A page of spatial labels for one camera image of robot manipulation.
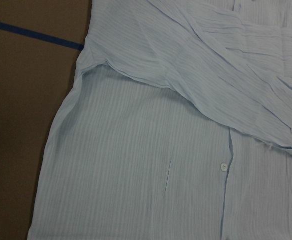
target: blue line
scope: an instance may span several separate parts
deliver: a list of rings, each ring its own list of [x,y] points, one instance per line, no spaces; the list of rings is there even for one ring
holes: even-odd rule
[[[57,44],[57,45],[61,45],[64,47],[68,47],[71,49],[76,49],[76,50],[83,50],[84,45],[83,44],[79,44],[73,41],[68,41],[62,38],[58,38],[58,37],[54,37],[54,36],[50,36],[50,35],[46,35],[46,34],[42,34],[36,31],[31,31],[31,30],[27,30],[21,27],[17,27],[17,26],[13,26],[13,25],[9,25],[9,24],[5,24],[0,22],[0,30],[4,30],[4,31],[8,31],[11,33],[15,33],[15,34],[20,34],[20,35],[24,35],[33,39],[39,39],[42,41],[46,41],[52,44]]]

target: shirt sleeve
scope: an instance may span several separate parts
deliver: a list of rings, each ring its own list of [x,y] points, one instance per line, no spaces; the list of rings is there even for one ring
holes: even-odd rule
[[[292,30],[249,24],[236,12],[201,3],[193,16],[188,7],[172,0],[95,0],[85,44],[96,63],[177,91],[210,119],[292,154],[292,80],[285,74]],[[213,33],[229,35],[239,50],[262,49],[271,39],[267,54],[278,65],[248,60]],[[252,35],[261,40],[250,43]]]

